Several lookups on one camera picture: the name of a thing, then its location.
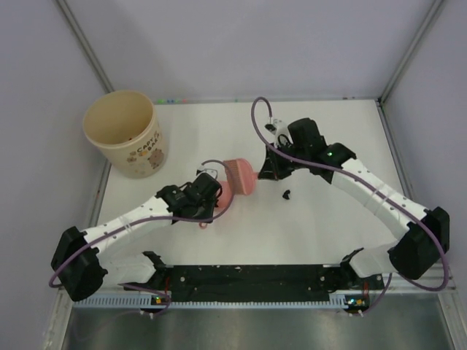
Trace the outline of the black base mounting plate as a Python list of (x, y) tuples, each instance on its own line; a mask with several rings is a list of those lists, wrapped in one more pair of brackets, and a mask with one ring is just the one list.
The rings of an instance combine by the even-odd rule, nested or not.
[(154, 252), (145, 287), (169, 292), (177, 302), (324, 301), (338, 290), (370, 287), (348, 268), (324, 265), (167, 265)]

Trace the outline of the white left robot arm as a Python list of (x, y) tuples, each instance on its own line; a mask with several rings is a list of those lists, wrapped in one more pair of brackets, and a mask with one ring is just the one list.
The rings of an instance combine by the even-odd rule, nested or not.
[(136, 239), (175, 222), (210, 223), (222, 185), (207, 173), (178, 187), (168, 185), (135, 209), (95, 227), (65, 230), (55, 249), (51, 267), (74, 302), (89, 298), (102, 287), (145, 284), (157, 289), (165, 271), (154, 252), (117, 260), (115, 255)]

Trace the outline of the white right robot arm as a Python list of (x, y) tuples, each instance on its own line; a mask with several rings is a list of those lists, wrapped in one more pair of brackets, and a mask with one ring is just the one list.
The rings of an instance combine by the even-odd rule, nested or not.
[(342, 283), (358, 288), (367, 277), (398, 273), (420, 279), (449, 250), (449, 214), (440, 206), (428, 209), (394, 190), (375, 176), (341, 143), (327, 144), (309, 118), (289, 125), (270, 119), (264, 128), (274, 137), (266, 142), (266, 158), (259, 179), (279, 181), (308, 169), (354, 198), (393, 235), (393, 242), (360, 247), (341, 261)]

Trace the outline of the left aluminium frame post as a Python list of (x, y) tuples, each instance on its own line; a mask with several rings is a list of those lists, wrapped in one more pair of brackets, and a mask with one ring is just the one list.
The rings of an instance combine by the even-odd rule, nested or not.
[(81, 28), (81, 25), (79, 24), (76, 16), (74, 15), (71, 7), (69, 6), (68, 1), (54, 0), (53, 3), (57, 7), (62, 18), (69, 27), (73, 37), (75, 38), (78, 44), (78, 47), (82, 51), (82, 54), (88, 62), (91, 71), (94, 73), (103, 91), (105, 93), (113, 92), (115, 90), (113, 84), (110, 82), (109, 77), (107, 76), (103, 66), (101, 65), (100, 60), (98, 59), (98, 56), (95, 54), (92, 45), (88, 41), (85, 32)]

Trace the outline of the pink dustpan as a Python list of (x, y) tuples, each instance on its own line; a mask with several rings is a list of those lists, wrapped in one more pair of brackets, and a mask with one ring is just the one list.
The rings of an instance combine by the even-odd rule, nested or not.
[(220, 182), (221, 188), (217, 192), (217, 202), (215, 204), (214, 215), (217, 216), (230, 206), (234, 197), (234, 192), (227, 180)]

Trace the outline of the beige capybara bucket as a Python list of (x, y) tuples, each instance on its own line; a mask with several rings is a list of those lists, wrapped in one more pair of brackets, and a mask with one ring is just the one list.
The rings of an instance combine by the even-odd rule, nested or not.
[(143, 93), (119, 90), (102, 96), (88, 108), (82, 126), (88, 141), (128, 178), (149, 177), (166, 161), (155, 105)]

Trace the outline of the right aluminium frame post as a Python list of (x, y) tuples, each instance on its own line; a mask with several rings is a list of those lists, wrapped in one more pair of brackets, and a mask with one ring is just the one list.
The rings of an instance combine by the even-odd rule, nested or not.
[(380, 97), (378, 98), (378, 103), (380, 106), (383, 106), (391, 97), (393, 91), (398, 86), (398, 83), (401, 81), (406, 70), (409, 68), (422, 43), (430, 33), (430, 30), (435, 25), (446, 5), (447, 1), (445, 0), (435, 0), (431, 2), (429, 9), (417, 31), (415, 32), (415, 35), (410, 41), (409, 46), (402, 55), (398, 65), (396, 66)]

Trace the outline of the pink hand brush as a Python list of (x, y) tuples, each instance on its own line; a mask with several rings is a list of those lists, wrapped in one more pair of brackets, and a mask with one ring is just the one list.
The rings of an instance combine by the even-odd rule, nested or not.
[(224, 160), (226, 180), (222, 182), (223, 191), (234, 195), (251, 195), (255, 191), (258, 172), (244, 158)]

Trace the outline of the aluminium frame post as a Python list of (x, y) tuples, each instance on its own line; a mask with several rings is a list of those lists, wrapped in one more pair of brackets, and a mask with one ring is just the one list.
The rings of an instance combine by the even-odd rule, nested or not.
[(73, 37), (75, 38), (78, 44), (78, 47), (82, 51), (82, 54), (88, 62), (91, 71), (94, 73), (103, 91), (105, 93), (113, 92), (115, 90), (113, 84), (110, 82), (109, 77), (107, 76), (103, 66), (101, 65), (100, 60), (98, 59), (98, 56), (95, 54), (92, 45), (88, 41), (85, 32), (81, 28), (81, 25), (79, 24), (76, 16), (74, 15), (71, 7), (69, 6), (68, 1), (54, 0), (53, 3), (57, 7), (62, 18), (69, 27)]
[(446, 5), (447, 1), (445, 0), (435, 0), (431, 2), (429, 9), (417, 31), (415, 32), (415, 35), (410, 41), (409, 46), (402, 55), (398, 65), (396, 66), (380, 97), (378, 98), (378, 103), (380, 106), (383, 106), (391, 97), (393, 91), (398, 86), (398, 83), (401, 81), (406, 70), (409, 68), (422, 43), (430, 33), (430, 30), (435, 25)]

